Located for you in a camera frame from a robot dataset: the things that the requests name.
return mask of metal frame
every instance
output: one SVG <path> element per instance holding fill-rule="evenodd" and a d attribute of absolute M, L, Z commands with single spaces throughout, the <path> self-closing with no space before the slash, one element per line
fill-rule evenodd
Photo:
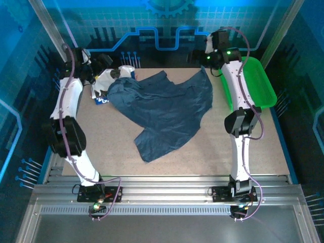
<path fill-rule="evenodd" d="M 35 186 L 16 242 L 32 242 L 40 215 L 87 215 L 92 205 L 76 201 L 71 189 L 78 177 L 62 176 L 60 162 L 52 158 L 54 167 L 47 183 Z M 290 184 L 287 176 L 255 178 L 264 191 L 263 207 L 294 206 L 304 242 L 320 242 L 300 185 Z M 113 215 L 229 215 L 230 205 L 237 205 L 213 203 L 207 195 L 210 186 L 226 186 L 228 176 L 122 176 L 122 180 L 123 199 Z"/>
<path fill-rule="evenodd" d="M 64 62 L 67 61 L 66 54 L 63 49 L 64 40 L 58 31 L 54 21 L 52 20 L 49 12 L 47 11 L 46 7 L 42 0 L 29 0 L 32 8 L 34 9 L 35 13 L 37 14 L 39 20 L 41 21 L 44 29 L 46 30 L 47 34 L 51 38 L 54 46 L 56 47 L 58 53 L 60 54 L 61 58 Z"/>
<path fill-rule="evenodd" d="M 288 7 L 287 11 L 285 12 L 284 17 L 282 18 L 279 28 L 274 33 L 267 49 L 265 50 L 260 62 L 265 69 L 269 64 L 272 56 L 274 55 L 275 51 L 277 50 L 278 46 L 280 45 L 282 39 L 287 34 L 287 31 L 291 24 L 293 23 L 296 15 L 298 14 L 300 8 L 302 7 L 305 0 L 294 0 L 292 4 Z"/>

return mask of cable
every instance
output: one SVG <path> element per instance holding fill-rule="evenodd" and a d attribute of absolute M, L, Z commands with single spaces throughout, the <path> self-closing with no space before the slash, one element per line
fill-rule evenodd
<path fill-rule="evenodd" d="M 244 216 L 246 216 L 246 214 L 245 213 L 241 213 L 241 212 L 235 212 L 236 214 L 240 214 L 240 215 L 244 215 Z M 256 217 L 251 217 L 252 219 L 254 219 L 255 221 L 257 221 L 258 223 L 260 223 L 260 224 L 263 224 L 263 226 L 265 226 L 265 228 L 267 229 L 267 230 L 269 230 L 278 240 L 280 240 L 282 243 L 285 243 L 286 241 L 284 241 L 284 240 L 282 240 L 280 237 L 279 237 L 279 235 L 277 235 L 277 233 L 273 230 L 273 229 L 271 229 L 270 227 L 269 227 L 269 225 L 267 225 L 266 223 L 264 223 L 262 220 L 260 220 L 260 219 L 258 219 L 258 218 L 256 218 Z"/>
<path fill-rule="evenodd" d="M 105 184 L 105 183 L 109 183 L 109 182 L 112 182 L 112 181 L 116 181 L 116 180 L 119 180 L 119 183 L 118 183 L 118 187 L 117 187 L 117 191 L 116 191 L 116 195 L 110 205 L 110 208 L 109 210 L 107 211 L 107 213 L 105 215 L 103 215 L 101 217 L 101 219 L 107 217 L 111 210 L 112 210 L 112 207 L 113 205 L 115 204 L 116 200 L 117 200 L 117 197 L 118 197 L 118 193 L 119 193 L 119 190 L 120 190 L 120 184 L 122 182 L 122 179 L 121 177 L 116 177 L 116 178 L 112 178 L 110 180 L 107 180 L 107 181 L 93 181 L 93 180 L 90 180 L 88 178 L 86 178 L 80 171 L 79 169 L 77 168 L 76 166 L 76 160 L 71 156 L 71 151 L 70 151 L 70 147 L 68 145 L 68 141 L 67 141 L 67 137 L 66 137 L 66 134 L 64 131 L 64 125 L 63 125 L 63 99 L 64 99 L 64 95 L 65 95 L 65 92 L 66 90 L 68 89 L 71 81 L 72 81 L 72 78 L 73 78 L 73 75 L 74 75 L 74 71 L 75 71 L 75 59 L 74 59 L 74 55 L 73 55 L 73 52 L 70 48 L 70 46 L 68 44 L 64 44 L 64 46 L 66 46 L 66 48 L 68 49 L 69 51 L 69 54 L 71 56 L 71 61 L 72 61 L 72 69 L 71 69 L 71 74 L 70 74 L 70 77 L 68 79 L 68 81 L 66 82 L 65 84 L 65 87 L 63 88 L 63 91 L 62 91 L 62 94 L 61 94 L 61 97 L 60 97 L 60 101 L 59 101 L 59 124 L 60 124 L 60 129 L 62 131 L 62 137 L 63 137 L 63 141 L 64 141 L 64 145 L 65 145 L 65 149 L 66 149 L 66 153 L 67 153 L 67 157 L 68 159 L 72 162 L 72 166 L 74 168 L 74 170 L 77 172 L 78 175 L 80 175 L 84 180 L 88 181 L 88 182 L 91 182 L 91 183 L 95 183 L 95 184 Z"/>
<path fill-rule="evenodd" d="M 220 77 L 220 76 L 223 75 L 222 73 L 221 73 L 220 75 L 214 75 L 214 74 L 213 74 L 213 68 L 211 68 L 211 74 L 212 74 L 212 76 L 214 76 L 214 77 Z"/>
<path fill-rule="evenodd" d="M 239 87 L 241 89 L 241 92 L 242 92 L 242 95 L 243 95 L 243 98 L 245 100 L 245 102 L 247 103 L 247 105 L 250 107 L 250 109 L 253 111 L 253 113 L 255 114 L 255 116 L 258 118 L 258 121 L 260 122 L 260 125 L 261 125 L 261 135 L 258 137 L 258 138 L 253 138 L 253 137 L 243 137 L 243 140 L 242 140 L 242 160 L 243 160 L 243 167 L 244 167 L 244 170 L 246 172 L 246 174 L 251 178 L 252 181 L 254 181 L 254 183 L 256 183 L 258 185 L 258 187 L 260 188 L 260 200 L 258 202 L 258 205 L 257 205 L 257 208 L 255 209 L 255 211 L 253 213 L 251 213 L 251 215 L 247 216 L 247 217 L 244 217 L 242 220 L 246 220 L 246 219 L 249 219 L 250 217 L 252 217 L 259 209 L 260 205 L 261 205 L 261 202 L 263 200 L 263 191 L 262 191 L 262 187 L 260 185 L 260 183 L 255 180 L 251 174 L 248 172 L 247 170 L 247 167 L 246 167 L 246 164 L 245 164 L 245 153 L 244 153 L 244 150 L 245 150 L 245 139 L 251 139 L 251 140 L 259 140 L 259 139 L 262 139 L 264 137 L 264 124 L 261 120 L 261 117 L 259 116 L 259 114 L 257 113 L 257 111 L 255 110 L 255 108 L 250 104 L 250 102 L 248 101 L 248 98 L 244 92 L 244 88 L 243 88 L 243 85 L 242 85 L 242 80 L 241 80 L 241 72 L 243 71 L 243 68 L 245 66 L 245 64 L 247 63 L 248 59 L 249 59 L 249 56 L 250 56 L 250 44 L 249 44 L 249 41 L 247 39 L 247 37 L 243 34 L 243 32 L 241 32 L 240 30 L 238 29 L 235 29 L 233 27 L 222 27 L 221 29 L 230 29 L 230 30 L 234 30 L 235 32 L 239 33 L 243 39 L 245 40 L 246 44 L 247 44 L 247 48 L 248 48 L 248 53 L 247 53 L 247 56 L 244 60 L 244 62 L 242 63 L 241 67 L 238 69 L 238 72 L 237 72 L 237 77 L 238 77 L 238 83 L 239 83 Z"/>

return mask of metal pole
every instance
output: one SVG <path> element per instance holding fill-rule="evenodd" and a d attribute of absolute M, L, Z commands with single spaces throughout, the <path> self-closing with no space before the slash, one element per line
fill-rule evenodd
<path fill-rule="evenodd" d="M 269 64 L 273 54 L 277 50 L 279 44 L 281 43 L 282 39 L 286 35 L 289 27 L 291 26 L 292 22 L 294 21 L 296 15 L 298 14 L 300 8 L 302 7 L 305 0 L 294 0 L 292 4 L 289 6 L 285 15 L 283 16 L 279 28 L 274 33 L 270 44 L 268 45 L 267 49 L 265 50 L 262 58 L 261 64 L 265 69 Z"/>
<path fill-rule="evenodd" d="M 52 20 L 49 12 L 47 11 L 42 0 L 29 0 L 32 8 L 34 9 L 36 15 L 38 16 L 40 22 L 42 23 L 47 34 L 51 38 L 54 46 L 56 47 L 58 53 L 64 62 L 67 61 L 66 54 L 63 49 L 64 40 L 58 31 L 54 21 Z"/>

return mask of glass panel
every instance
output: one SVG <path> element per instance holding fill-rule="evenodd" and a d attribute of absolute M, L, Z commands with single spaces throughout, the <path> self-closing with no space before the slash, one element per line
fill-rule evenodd
<path fill-rule="evenodd" d="M 137 52 L 141 67 L 186 67 L 188 51 L 205 48 L 206 34 L 232 26 L 261 58 L 290 1 L 64 1 L 44 4 L 68 44 L 91 52 Z M 233 46 L 246 50 L 240 34 Z"/>
<path fill-rule="evenodd" d="M 324 178 L 324 6 L 305 0 L 266 72 L 278 95 L 278 117 L 297 178 L 322 224 Z M 324 236 L 323 227 L 318 227 Z"/>
<path fill-rule="evenodd" d="M 28 1 L 1 1 L 0 16 L 0 242 L 14 242 L 40 171 L 21 161 L 44 161 L 40 126 L 58 95 L 61 59 Z"/>

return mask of blue wall panel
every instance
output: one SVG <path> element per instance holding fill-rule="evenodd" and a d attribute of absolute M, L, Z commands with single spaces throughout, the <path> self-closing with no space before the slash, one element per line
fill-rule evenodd
<path fill-rule="evenodd" d="M 266 69 L 297 177 L 311 191 L 324 190 L 323 10 L 321 0 L 305 0 Z"/>
<path fill-rule="evenodd" d="M 56 102 L 52 79 L 62 62 L 28 1 L 2 0 L 0 18 L 0 242 L 14 242 L 32 192 L 25 186 L 34 182 L 16 181 L 18 169 L 26 170 L 22 159 L 43 163 L 40 127 Z"/>

